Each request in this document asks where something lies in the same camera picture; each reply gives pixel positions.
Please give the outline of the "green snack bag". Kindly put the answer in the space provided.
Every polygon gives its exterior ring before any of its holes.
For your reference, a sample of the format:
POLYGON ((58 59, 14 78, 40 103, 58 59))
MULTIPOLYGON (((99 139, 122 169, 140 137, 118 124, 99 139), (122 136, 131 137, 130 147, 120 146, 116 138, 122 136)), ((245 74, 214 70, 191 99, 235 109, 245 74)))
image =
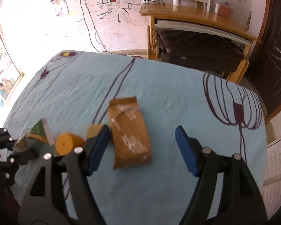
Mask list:
POLYGON ((44 145, 52 146, 55 139, 46 118, 38 121, 27 133, 13 145, 13 152, 24 152, 34 149, 39 152, 44 145))

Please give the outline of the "brown biscuit wrapper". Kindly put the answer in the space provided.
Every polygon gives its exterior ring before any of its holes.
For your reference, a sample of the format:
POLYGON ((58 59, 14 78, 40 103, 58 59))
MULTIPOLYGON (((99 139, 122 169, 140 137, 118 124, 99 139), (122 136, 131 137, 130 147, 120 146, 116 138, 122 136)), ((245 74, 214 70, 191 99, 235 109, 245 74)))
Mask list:
POLYGON ((108 106, 111 138, 114 145, 114 169, 151 162, 151 144, 136 97, 110 100, 108 106))

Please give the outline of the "small yellow wrapped block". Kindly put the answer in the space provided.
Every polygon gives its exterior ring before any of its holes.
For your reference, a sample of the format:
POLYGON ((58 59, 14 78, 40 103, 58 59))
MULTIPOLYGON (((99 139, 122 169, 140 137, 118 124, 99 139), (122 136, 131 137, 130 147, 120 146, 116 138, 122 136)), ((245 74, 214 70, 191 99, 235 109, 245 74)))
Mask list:
POLYGON ((90 139, 95 137, 101 131, 103 125, 102 124, 91 124, 87 129, 86 139, 90 139))

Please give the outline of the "light blue patterned tablecloth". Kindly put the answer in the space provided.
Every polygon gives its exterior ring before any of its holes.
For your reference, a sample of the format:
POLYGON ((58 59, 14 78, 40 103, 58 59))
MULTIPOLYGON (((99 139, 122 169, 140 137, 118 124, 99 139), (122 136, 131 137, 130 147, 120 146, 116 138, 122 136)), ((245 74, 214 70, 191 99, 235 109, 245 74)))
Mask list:
POLYGON ((259 188, 266 134, 257 95, 214 75, 146 59, 63 51, 14 103, 4 126, 15 138, 45 118, 54 137, 111 129, 88 179, 107 224, 178 224, 196 186, 175 140, 182 126, 215 153, 239 153, 259 188))

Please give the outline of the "dark brown door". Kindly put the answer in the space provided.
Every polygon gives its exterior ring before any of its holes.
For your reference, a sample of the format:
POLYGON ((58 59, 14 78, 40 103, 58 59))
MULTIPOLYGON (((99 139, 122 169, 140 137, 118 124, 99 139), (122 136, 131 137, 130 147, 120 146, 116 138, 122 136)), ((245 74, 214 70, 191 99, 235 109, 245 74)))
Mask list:
POLYGON ((281 0, 269 0, 261 41, 247 76, 263 102, 265 121, 281 112, 281 0))

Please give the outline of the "orange storage box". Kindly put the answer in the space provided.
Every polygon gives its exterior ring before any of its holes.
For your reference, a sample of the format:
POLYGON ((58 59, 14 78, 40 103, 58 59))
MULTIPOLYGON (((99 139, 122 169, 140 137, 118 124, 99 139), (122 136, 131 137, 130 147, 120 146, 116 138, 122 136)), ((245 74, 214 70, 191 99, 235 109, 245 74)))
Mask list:
POLYGON ((215 3, 214 13, 219 15, 219 16, 230 19, 231 14, 232 14, 232 10, 228 6, 215 3))

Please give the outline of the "wooden desk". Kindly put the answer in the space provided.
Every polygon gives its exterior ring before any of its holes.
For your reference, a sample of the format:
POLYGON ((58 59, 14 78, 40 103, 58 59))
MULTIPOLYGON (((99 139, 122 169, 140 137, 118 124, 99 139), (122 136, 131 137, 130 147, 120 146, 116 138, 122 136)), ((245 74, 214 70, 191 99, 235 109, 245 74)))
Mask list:
POLYGON ((155 25, 160 25, 164 29, 178 29, 216 35, 243 44, 244 59, 238 64, 237 69, 229 73, 227 77, 228 81, 237 84, 240 83, 249 66, 248 53, 250 48, 254 42, 261 43, 261 40, 246 28, 230 19, 206 10, 188 6, 174 7, 170 4, 143 4, 139 13, 142 16, 149 17, 148 59, 158 59, 155 25))

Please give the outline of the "white green jar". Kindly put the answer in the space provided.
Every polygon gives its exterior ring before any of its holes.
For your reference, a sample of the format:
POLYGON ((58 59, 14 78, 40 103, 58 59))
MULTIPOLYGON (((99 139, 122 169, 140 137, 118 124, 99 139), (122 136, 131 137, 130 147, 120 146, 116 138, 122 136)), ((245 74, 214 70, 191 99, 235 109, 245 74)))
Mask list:
POLYGON ((179 7, 182 5, 182 0, 173 0, 173 7, 179 7))

